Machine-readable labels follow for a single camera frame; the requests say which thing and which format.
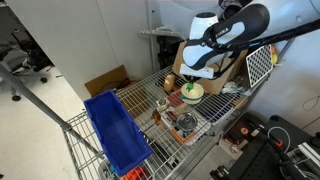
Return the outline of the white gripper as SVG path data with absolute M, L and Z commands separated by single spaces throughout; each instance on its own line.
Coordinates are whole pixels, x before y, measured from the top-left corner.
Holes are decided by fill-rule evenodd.
M 181 64 L 179 73 L 185 77 L 212 79 L 214 76 L 214 69 L 210 67 L 205 67 L 200 70 L 194 70 L 188 67 L 186 64 Z

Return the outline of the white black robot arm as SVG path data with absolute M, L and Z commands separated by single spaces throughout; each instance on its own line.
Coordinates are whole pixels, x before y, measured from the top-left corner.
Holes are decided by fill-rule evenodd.
M 288 40 L 320 27 L 320 0 L 252 0 L 230 18 L 219 21 L 213 13 L 194 17 L 190 37 L 182 51 L 180 73 L 217 79 L 225 69 L 212 64 L 224 54 Z

